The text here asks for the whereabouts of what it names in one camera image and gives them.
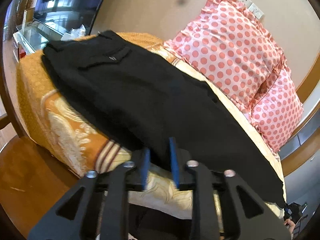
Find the person's right hand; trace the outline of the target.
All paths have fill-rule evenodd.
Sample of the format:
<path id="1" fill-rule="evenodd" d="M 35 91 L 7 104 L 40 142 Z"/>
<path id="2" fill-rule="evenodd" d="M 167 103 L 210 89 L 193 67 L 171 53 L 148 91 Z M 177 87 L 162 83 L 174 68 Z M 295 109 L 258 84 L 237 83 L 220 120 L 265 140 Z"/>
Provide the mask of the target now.
<path id="1" fill-rule="evenodd" d="M 296 224 L 292 220 L 286 219 L 284 221 L 284 225 L 287 227 L 287 229 L 289 230 L 290 233 L 293 233 Z"/>

